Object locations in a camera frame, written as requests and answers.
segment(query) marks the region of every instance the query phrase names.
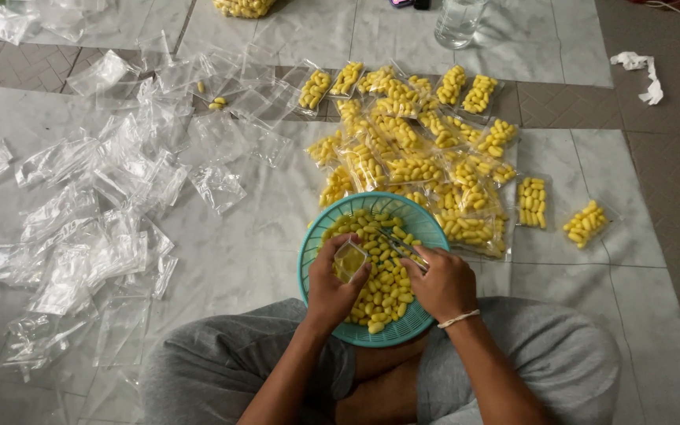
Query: gray sweatpants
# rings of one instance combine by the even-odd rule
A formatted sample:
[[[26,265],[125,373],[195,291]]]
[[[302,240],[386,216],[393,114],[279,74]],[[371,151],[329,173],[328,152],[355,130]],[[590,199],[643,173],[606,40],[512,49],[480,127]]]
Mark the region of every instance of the gray sweatpants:
[[[528,299],[479,300],[482,318],[515,370],[561,423],[609,423],[618,394],[619,351],[578,312]],[[146,425],[235,423],[284,353],[306,314],[287,299],[252,312],[188,323],[145,362]],[[351,389],[353,347],[327,342],[307,387],[301,423],[331,423],[327,406]],[[419,423],[481,423],[468,375],[447,334],[433,327],[416,382]]]

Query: turquoise basket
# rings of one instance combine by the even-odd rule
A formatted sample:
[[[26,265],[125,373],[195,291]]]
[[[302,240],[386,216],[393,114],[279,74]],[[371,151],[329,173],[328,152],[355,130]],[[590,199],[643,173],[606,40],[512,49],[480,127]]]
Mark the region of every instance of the turquoise basket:
[[[367,192],[343,198],[330,205],[314,220],[303,238],[297,261],[297,284],[304,303],[308,304],[308,266],[316,258],[316,247],[320,245],[322,233],[330,227],[337,217],[350,216],[355,209],[367,209],[373,214],[390,213],[401,217],[408,233],[413,233],[425,246],[450,250],[447,238],[434,217],[413,201],[400,195],[387,192]],[[425,331],[434,319],[414,299],[406,314],[397,322],[390,322],[380,333],[372,335],[366,326],[353,323],[340,323],[333,335],[355,346],[382,348],[394,346],[410,340]]]

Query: tissue paper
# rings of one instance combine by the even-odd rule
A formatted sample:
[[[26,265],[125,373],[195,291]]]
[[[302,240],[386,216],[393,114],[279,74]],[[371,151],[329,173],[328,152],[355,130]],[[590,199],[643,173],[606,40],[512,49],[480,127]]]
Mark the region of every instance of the tissue paper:
[[[615,65],[621,63],[623,69],[640,70],[647,65],[647,76],[652,80],[652,83],[647,87],[647,93],[639,94],[642,102],[647,102],[654,105],[663,98],[663,90],[660,88],[660,81],[655,75],[655,58],[652,56],[639,56],[634,52],[621,52],[610,58],[610,63]]]

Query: person's left hand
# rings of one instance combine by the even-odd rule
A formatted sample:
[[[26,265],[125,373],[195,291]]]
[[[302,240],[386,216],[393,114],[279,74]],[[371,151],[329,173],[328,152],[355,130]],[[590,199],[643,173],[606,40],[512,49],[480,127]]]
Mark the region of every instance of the person's left hand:
[[[333,272],[335,253],[348,239],[356,244],[361,242],[361,237],[354,233],[335,236],[324,243],[316,259],[308,267],[306,321],[328,335],[350,314],[358,293],[369,279],[372,270],[370,263],[364,264],[347,284],[335,276]]]

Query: white string bracelet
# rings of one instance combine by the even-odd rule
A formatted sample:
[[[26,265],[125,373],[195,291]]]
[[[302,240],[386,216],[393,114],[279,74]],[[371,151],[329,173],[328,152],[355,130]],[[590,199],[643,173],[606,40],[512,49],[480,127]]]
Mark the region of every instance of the white string bracelet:
[[[439,329],[444,329],[444,328],[450,326],[450,325],[453,324],[453,323],[456,323],[456,322],[458,322],[458,321],[461,321],[461,320],[463,320],[463,319],[465,319],[465,318],[469,318],[469,317],[471,317],[471,316],[478,315],[478,314],[480,314],[480,313],[481,313],[481,312],[479,311],[479,309],[476,309],[476,310],[474,310],[473,312],[468,312],[468,313],[466,313],[466,314],[461,314],[461,315],[459,315],[457,318],[450,319],[450,320],[448,320],[448,321],[445,322],[445,323],[440,323],[439,325],[437,325],[437,327],[439,327]]]

